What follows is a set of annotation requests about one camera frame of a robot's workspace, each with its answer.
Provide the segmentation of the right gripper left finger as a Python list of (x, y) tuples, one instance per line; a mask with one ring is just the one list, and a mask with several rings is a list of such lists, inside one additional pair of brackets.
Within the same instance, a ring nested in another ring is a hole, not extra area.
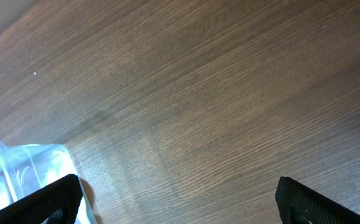
[(82, 197), (78, 176), (68, 174), (0, 210), (0, 224), (74, 224)]

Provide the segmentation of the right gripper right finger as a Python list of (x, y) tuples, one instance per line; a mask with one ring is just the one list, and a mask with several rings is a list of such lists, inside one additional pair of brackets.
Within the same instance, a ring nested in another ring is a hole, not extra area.
[(279, 179), (275, 192), (283, 224), (360, 224), (360, 215), (290, 177)]

